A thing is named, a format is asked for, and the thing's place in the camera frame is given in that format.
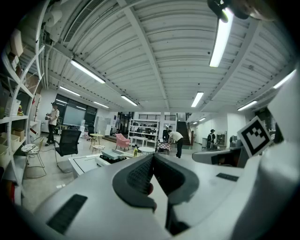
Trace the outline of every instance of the man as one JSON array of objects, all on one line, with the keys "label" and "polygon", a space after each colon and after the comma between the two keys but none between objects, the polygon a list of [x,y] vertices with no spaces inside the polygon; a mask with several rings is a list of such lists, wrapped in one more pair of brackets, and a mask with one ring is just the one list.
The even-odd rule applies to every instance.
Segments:
[{"label": "man", "polygon": [[207,143],[206,143],[206,148],[207,149],[210,149],[212,147],[213,143],[215,142],[215,138],[216,138],[215,130],[212,129],[210,131],[210,134],[208,134],[208,136],[207,136]]},{"label": "man", "polygon": [[173,140],[177,142],[177,153],[176,156],[178,158],[181,157],[181,150],[182,150],[182,145],[183,145],[183,136],[179,132],[175,132],[172,130],[168,131],[169,134],[169,143]]},{"label": "man", "polygon": [[56,103],[52,103],[52,108],[53,108],[52,112],[46,114],[49,120],[49,124],[48,124],[49,136],[45,146],[49,146],[50,144],[54,143],[54,136],[53,136],[54,128],[57,124],[58,117],[60,116],[60,112],[57,109]]}]

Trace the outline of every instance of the pink armchair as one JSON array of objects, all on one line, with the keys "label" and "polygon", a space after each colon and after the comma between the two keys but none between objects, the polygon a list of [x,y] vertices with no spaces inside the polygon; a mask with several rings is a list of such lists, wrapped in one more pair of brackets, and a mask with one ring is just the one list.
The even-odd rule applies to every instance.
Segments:
[{"label": "pink armchair", "polygon": [[120,146],[121,149],[124,148],[124,151],[125,151],[126,147],[129,150],[130,140],[127,139],[127,138],[125,138],[121,133],[117,133],[116,137],[117,137],[117,146],[116,146],[116,149],[117,149],[118,146]]}]

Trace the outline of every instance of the white shirt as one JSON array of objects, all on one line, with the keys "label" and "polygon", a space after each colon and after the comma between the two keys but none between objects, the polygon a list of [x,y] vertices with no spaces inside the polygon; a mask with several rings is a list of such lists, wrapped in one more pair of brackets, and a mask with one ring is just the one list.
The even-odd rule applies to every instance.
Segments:
[{"label": "white shirt", "polygon": [[183,138],[183,136],[179,132],[174,132],[174,131],[170,132],[169,136],[170,136],[169,138],[172,138],[175,141],[178,141],[179,139]]},{"label": "white shirt", "polygon": [[51,118],[52,120],[49,120],[49,124],[55,125],[55,126],[56,126],[57,119],[58,119],[59,116],[60,116],[60,111],[59,111],[59,110],[54,110],[54,109],[52,109],[51,116],[50,116],[50,118]]}]

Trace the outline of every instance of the fluorescent light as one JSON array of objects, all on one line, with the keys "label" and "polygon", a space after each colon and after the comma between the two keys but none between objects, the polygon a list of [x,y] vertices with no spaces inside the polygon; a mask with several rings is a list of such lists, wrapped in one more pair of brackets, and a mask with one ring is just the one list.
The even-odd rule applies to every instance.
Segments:
[{"label": "fluorescent light", "polygon": [[218,20],[217,39],[210,59],[210,66],[215,68],[219,67],[233,23],[233,13],[229,8],[226,8],[223,12],[227,15],[228,22],[224,23],[221,19]]},{"label": "fluorescent light", "polygon": [[64,101],[61,101],[61,100],[59,100],[59,99],[56,99],[56,101],[59,101],[59,102],[62,102],[62,103],[65,103],[65,104],[67,104],[66,102],[64,102]]},{"label": "fluorescent light", "polygon": [[287,75],[284,79],[282,79],[280,82],[278,82],[273,88],[275,88],[275,89],[279,88],[287,80],[291,79],[295,73],[296,73],[296,70],[293,70],[289,75]]},{"label": "fluorescent light", "polygon": [[99,83],[105,83],[105,81],[96,76],[95,74],[93,74],[91,71],[89,71],[88,69],[86,69],[83,65],[81,65],[80,63],[76,62],[75,60],[71,60],[71,64],[78,68],[79,70],[82,70],[84,73],[86,73],[87,75],[89,75],[90,77],[94,78],[95,80],[97,80]]},{"label": "fluorescent light", "polygon": [[101,103],[97,103],[97,102],[94,102],[95,104],[98,104],[98,105],[101,105],[101,106],[103,106],[103,107],[106,107],[106,108],[109,108],[108,106],[105,106],[105,105],[103,105],[103,104],[101,104]]},{"label": "fluorescent light", "polygon": [[60,88],[63,89],[63,90],[65,90],[65,91],[68,91],[68,92],[70,92],[70,93],[73,93],[73,94],[75,94],[75,95],[77,95],[77,96],[80,96],[80,94],[75,93],[75,92],[73,92],[73,91],[71,91],[71,90],[69,90],[69,89],[66,89],[66,88],[62,87],[62,86],[60,86]]},{"label": "fluorescent light", "polygon": [[124,98],[126,101],[130,102],[132,105],[137,106],[137,104],[135,104],[133,101],[131,101],[128,97],[126,97],[125,95],[121,96],[122,98]]},{"label": "fluorescent light", "polygon": [[243,107],[240,107],[240,108],[238,109],[238,111],[242,111],[242,110],[244,110],[244,109],[246,109],[246,108],[248,108],[248,107],[250,107],[250,106],[252,106],[252,105],[254,105],[254,104],[257,104],[257,101],[252,101],[251,103],[248,103],[247,105],[245,105],[245,106],[243,106]]},{"label": "fluorescent light", "polygon": [[78,108],[81,108],[81,109],[83,109],[83,110],[86,110],[85,108],[83,108],[83,107],[79,107],[79,106],[76,106],[76,107],[78,107]]},{"label": "fluorescent light", "polygon": [[200,99],[202,98],[204,92],[197,92],[197,96],[194,99],[194,102],[192,104],[192,107],[196,107]]}]

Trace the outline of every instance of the white shelving unit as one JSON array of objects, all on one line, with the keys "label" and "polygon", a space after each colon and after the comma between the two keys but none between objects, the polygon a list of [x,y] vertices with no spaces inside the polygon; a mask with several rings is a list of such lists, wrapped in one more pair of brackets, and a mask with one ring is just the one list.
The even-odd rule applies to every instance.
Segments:
[{"label": "white shelving unit", "polygon": [[[151,124],[151,125],[156,124],[157,127],[144,127],[144,126],[139,126],[140,124],[147,124],[147,125],[149,125],[149,124]],[[138,133],[138,132],[136,131],[138,128],[144,128],[144,129],[149,129],[149,128],[150,128],[150,129],[156,130],[156,133],[154,133],[154,134]],[[145,135],[145,137],[146,137],[146,136],[149,136],[149,135],[150,135],[150,136],[154,136],[154,137],[155,137],[154,140],[148,139],[147,142],[149,142],[149,143],[154,143],[154,149],[155,149],[155,148],[156,148],[156,145],[157,145],[157,142],[158,142],[159,120],[141,120],[141,119],[136,120],[136,119],[130,119],[130,122],[129,122],[128,138],[131,138],[131,139],[132,139],[132,141],[131,141],[131,145],[132,145],[132,144],[133,144],[133,138],[132,138],[132,136],[130,136],[130,133],[131,133],[132,135],[134,135],[134,134]]]},{"label": "white shelving unit", "polygon": [[[26,196],[26,193],[24,191],[24,188],[22,186],[22,180],[23,180],[23,175],[26,167],[26,161],[25,161],[25,156],[15,156],[15,152],[12,150],[12,143],[11,143],[11,130],[12,130],[12,122],[13,121],[18,121],[18,120],[24,120],[25,122],[25,137],[22,141],[19,142],[19,147],[26,142],[26,144],[30,143],[30,109],[32,105],[32,100],[35,96],[37,87],[43,77],[44,74],[41,74],[41,68],[40,68],[40,63],[39,63],[39,56],[43,52],[45,46],[40,45],[40,32],[41,32],[41,26],[42,26],[42,21],[46,12],[46,9],[48,7],[50,0],[46,0],[40,3],[40,5],[37,6],[36,11],[38,12],[38,16],[33,16],[36,18],[36,29],[35,29],[35,36],[34,36],[34,46],[31,46],[35,49],[35,53],[33,54],[33,57],[30,59],[29,63],[26,65],[25,69],[23,70],[22,74],[20,77],[16,74],[14,69],[12,68],[8,56],[5,51],[2,52],[1,55],[1,60],[3,63],[3,66],[5,67],[7,71],[7,77],[9,81],[15,82],[15,90],[12,93],[12,98],[13,102],[16,101],[17,95],[20,91],[26,93],[30,98],[28,102],[28,107],[27,111],[24,116],[13,116],[13,111],[10,109],[9,111],[9,116],[3,118],[0,120],[0,124],[7,124],[7,146],[9,149],[9,164],[7,165],[2,179],[5,180],[10,180],[13,181],[15,185],[15,204],[21,205],[21,194],[23,196]],[[24,85],[26,81],[26,74],[29,71],[30,67],[32,66],[33,63],[36,63],[36,68],[37,68],[37,74],[38,74],[38,82],[37,85],[33,88],[33,92],[30,92],[29,89]]]}]

